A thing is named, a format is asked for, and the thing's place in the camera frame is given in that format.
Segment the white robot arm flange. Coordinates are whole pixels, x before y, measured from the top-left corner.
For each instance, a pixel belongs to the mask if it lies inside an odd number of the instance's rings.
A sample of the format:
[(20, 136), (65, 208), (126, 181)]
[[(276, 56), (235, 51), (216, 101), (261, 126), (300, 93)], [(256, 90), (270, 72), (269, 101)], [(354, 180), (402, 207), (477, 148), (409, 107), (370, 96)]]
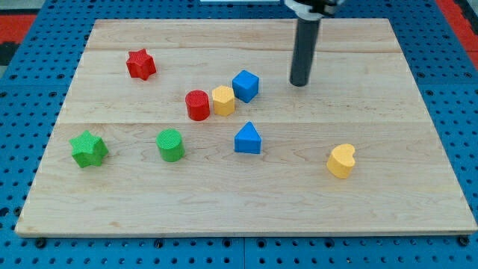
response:
[(332, 17), (346, 2), (347, 0), (284, 0), (286, 7), (300, 19), (308, 21)]

